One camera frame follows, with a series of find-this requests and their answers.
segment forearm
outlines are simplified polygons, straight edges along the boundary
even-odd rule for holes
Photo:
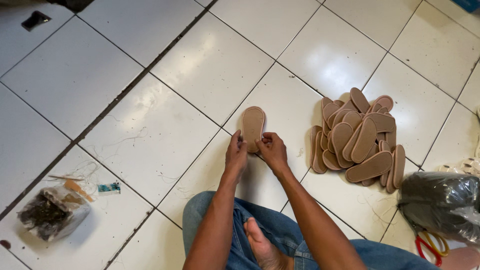
[[[236,183],[224,173],[220,186],[197,229],[184,270],[224,269],[232,243]]]
[[[277,174],[302,235],[321,269],[366,269],[347,237],[288,169]]]

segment red scissors handle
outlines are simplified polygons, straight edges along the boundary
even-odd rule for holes
[[[419,252],[420,257],[427,259],[423,254],[420,243],[422,243],[426,248],[428,248],[428,250],[430,250],[430,252],[432,252],[435,255],[435,258],[437,260],[435,265],[437,267],[440,267],[442,265],[442,257],[440,256],[440,254],[436,252],[431,246],[429,246],[422,238],[420,238],[419,235],[417,235],[417,237],[415,238],[415,245],[417,246],[417,250]]]

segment scissors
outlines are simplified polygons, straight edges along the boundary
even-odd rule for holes
[[[415,234],[415,246],[417,247],[417,251],[420,255],[420,257],[424,258],[424,259],[427,259],[425,257],[425,255],[423,254],[423,251],[422,251],[422,248],[421,248],[421,244],[423,244],[428,250],[430,250],[430,252],[433,253],[433,255],[435,255],[435,265],[437,267],[440,267],[442,265],[442,257],[445,257],[448,255],[448,252],[450,251],[450,248],[448,247],[448,244],[447,242],[445,241],[445,239],[441,236],[439,236],[438,234],[436,233],[432,233],[432,232],[429,232],[419,226],[414,226],[412,225],[410,222],[408,222],[411,226],[411,228],[413,229],[413,232]],[[427,242],[425,242],[425,240],[423,240],[419,233],[422,232],[423,235],[425,236],[425,238],[427,238]],[[433,243],[432,239],[430,238],[430,235],[433,235],[438,242],[442,242],[444,247],[445,247],[445,251],[440,251],[437,246],[435,246],[435,244]]]

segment jeans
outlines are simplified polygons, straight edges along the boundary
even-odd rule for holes
[[[183,243],[188,254],[197,228],[207,212],[214,191],[195,195],[183,211]],[[258,226],[280,251],[294,258],[295,270],[320,269],[307,244],[303,240],[298,224],[282,213],[235,198],[233,205],[232,246],[226,269],[261,270],[243,230],[243,223],[254,217]],[[363,263],[371,270],[438,270],[425,259],[406,250],[369,240],[350,241]]]

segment hand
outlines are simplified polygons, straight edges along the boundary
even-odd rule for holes
[[[233,180],[234,184],[238,184],[247,167],[247,141],[242,140],[240,134],[239,129],[232,135],[225,154],[225,171],[222,176],[222,180]]]
[[[262,140],[256,139],[255,143],[276,177],[291,172],[287,163],[287,147],[275,132],[265,132]]]

